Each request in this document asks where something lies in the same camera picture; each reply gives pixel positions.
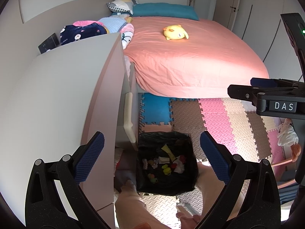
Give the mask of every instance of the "blue foam mat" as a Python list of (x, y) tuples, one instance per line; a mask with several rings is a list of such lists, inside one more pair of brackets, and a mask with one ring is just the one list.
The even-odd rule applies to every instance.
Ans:
[(160, 122), (164, 122), (164, 124), (168, 124), (173, 121), (171, 116), (171, 107), (170, 100), (187, 100), (194, 101), (195, 99), (182, 99), (182, 98), (172, 98), (172, 97), (163, 97), (157, 96), (150, 93), (144, 93), (142, 95), (142, 108), (143, 112), (141, 113), (141, 122), (143, 124), (160, 124)]

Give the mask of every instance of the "blue gripper pad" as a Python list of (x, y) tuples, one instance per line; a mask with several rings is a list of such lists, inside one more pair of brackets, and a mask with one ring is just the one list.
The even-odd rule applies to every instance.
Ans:
[(93, 165), (104, 148), (105, 138), (100, 132), (97, 136), (90, 140), (85, 153), (81, 156), (74, 168), (74, 180), (77, 184), (86, 181)]
[(272, 79), (253, 77), (250, 81), (251, 86), (263, 88), (276, 88), (278, 84)]
[(221, 154), (217, 148), (217, 143), (207, 131), (204, 131), (200, 135), (200, 146), (208, 158), (217, 178), (223, 181), (225, 185), (228, 185), (231, 179), (230, 164)]

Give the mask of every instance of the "person's hand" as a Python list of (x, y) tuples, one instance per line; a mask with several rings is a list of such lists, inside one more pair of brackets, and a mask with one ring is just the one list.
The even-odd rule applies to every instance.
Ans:
[(145, 223), (137, 225), (133, 229), (152, 229), (152, 228), (147, 222), (145, 222)]

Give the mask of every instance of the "pink bed sheet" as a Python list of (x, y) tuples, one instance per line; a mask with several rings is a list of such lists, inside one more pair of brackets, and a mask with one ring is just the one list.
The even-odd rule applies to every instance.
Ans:
[[(169, 17), (135, 17), (135, 34), (124, 51), (135, 63), (142, 89), (177, 98), (228, 97), (230, 84), (269, 78), (257, 54), (220, 24)], [(166, 40), (163, 28), (181, 25), (189, 39)]]

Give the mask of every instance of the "stuffed toy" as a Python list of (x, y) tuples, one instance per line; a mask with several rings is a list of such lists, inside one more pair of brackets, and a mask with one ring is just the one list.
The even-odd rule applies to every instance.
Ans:
[(180, 40), (186, 37), (189, 38), (187, 32), (181, 27), (181, 25), (168, 26), (163, 29), (164, 36), (167, 40)]

